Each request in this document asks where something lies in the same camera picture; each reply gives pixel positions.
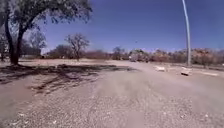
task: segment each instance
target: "gravel ground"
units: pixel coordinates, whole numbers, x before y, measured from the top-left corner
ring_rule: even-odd
[[[46,63],[55,66],[58,62],[48,61],[44,65]],[[224,127],[222,78],[184,77],[177,71],[157,72],[153,65],[142,63],[85,61],[80,64],[116,65],[122,70],[104,67],[98,72],[94,70],[97,75],[81,74],[85,79],[78,82],[77,79],[49,82],[58,74],[38,73],[1,84],[0,127]],[[48,85],[41,93],[30,89],[46,81]]]

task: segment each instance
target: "rock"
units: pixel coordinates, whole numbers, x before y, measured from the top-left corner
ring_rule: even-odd
[[[160,67],[160,66],[155,66],[157,71],[165,72],[166,68],[165,67]]]
[[[181,75],[189,76],[191,69],[182,67]]]

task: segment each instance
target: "pebble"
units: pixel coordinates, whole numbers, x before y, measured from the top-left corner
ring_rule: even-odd
[[[55,120],[55,121],[53,121],[53,124],[56,124],[57,123],[57,121]]]

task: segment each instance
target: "street light pole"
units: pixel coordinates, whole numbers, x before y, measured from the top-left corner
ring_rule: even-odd
[[[183,7],[184,7],[184,15],[186,18],[186,32],[187,32],[187,66],[191,66],[191,35],[190,35],[190,23],[189,18],[187,14],[187,6],[185,3],[185,0],[183,1]]]

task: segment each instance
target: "sky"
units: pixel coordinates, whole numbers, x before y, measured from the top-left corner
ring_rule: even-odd
[[[69,34],[82,33],[89,50],[186,48],[186,27],[182,0],[90,0],[93,8],[88,23],[40,24],[47,48],[67,44]],[[224,0],[186,0],[192,48],[224,49]]]

